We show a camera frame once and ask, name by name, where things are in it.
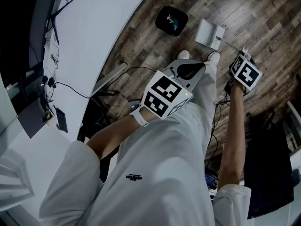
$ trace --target shoe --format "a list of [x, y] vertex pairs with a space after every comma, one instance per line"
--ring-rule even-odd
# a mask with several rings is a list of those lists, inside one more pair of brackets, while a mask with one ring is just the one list
[[190, 54], [187, 50], [182, 50], [178, 56], [177, 56], [177, 59], [189, 59], [190, 57]]
[[218, 62], [220, 61], [220, 54], [218, 52], [212, 52], [208, 55], [207, 61], [210, 61], [211, 64], [217, 66]]

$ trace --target wooden floor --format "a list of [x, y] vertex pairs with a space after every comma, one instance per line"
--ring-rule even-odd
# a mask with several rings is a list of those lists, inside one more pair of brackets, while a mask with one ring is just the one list
[[[169, 36], [155, 26], [158, 12], [167, 5], [184, 11], [189, 17], [178, 37]], [[128, 68], [162, 69], [175, 60], [182, 49], [188, 50], [194, 59], [204, 61], [212, 50], [194, 41], [201, 17], [224, 27], [225, 40], [239, 48], [249, 48], [263, 72], [256, 88], [244, 97], [246, 113], [256, 115], [274, 107], [276, 120], [280, 120], [286, 101], [298, 93], [295, 76], [301, 73], [301, 0], [144, 0], [117, 40], [103, 73], [106, 75], [123, 61]], [[219, 100], [223, 97], [223, 88], [229, 79], [228, 67], [236, 52], [223, 44], [218, 51], [221, 54], [217, 71]], [[133, 69], [110, 87], [121, 92], [118, 97], [105, 99], [113, 120], [128, 113], [127, 101], [141, 98], [152, 75], [147, 69]], [[229, 108], [222, 106], [214, 132], [219, 141], [216, 158], [222, 153], [228, 112]], [[207, 158], [215, 146], [213, 140]]]

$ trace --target keyboard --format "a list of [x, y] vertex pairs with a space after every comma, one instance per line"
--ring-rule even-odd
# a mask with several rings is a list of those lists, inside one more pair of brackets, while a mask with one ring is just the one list
[[64, 132], [68, 133], [65, 113], [56, 107], [55, 107], [55, 111], [56, 111], [56, 117], [57, 117], [57, 121], [58, 121], [58, 124], [56, 124], [56, 127], [59, 130], [62, 130]]

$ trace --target wristwatch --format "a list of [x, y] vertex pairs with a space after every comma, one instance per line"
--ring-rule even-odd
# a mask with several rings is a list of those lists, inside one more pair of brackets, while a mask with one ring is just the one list
[[138, 108], [132, 111], [130, 115], [132, 115], [135, 118], [139, 125], [147, 126], [149, 123], [142, 117], [142, 115], [140, 114], [140, 110], [141, 105], [139, 104]]

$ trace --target tripod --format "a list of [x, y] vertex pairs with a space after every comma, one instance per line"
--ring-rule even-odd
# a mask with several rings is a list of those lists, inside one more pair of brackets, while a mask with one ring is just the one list
[[50, 20], [51, 20], [51, 26], [53, 27], [53, 30], [55, 32], [55, 36], [56, 36], [56, 40], [57, 40], [57, 44], [60, 45], [60, 42], [58, 40], [58, 36], [57, 36], [57, 30], [56, 30], [56, 25], [55, 25], [55, 18], [57, 15], [60, 14], [60, 12], [68, 5], [72, 2], [73, 0], [71, 0], [70, 2], [68, 2], [68, 0], [66, 0], [66, 5], [64, 5], [60, 10], [58, 10], [56, 13], [50, 15]]

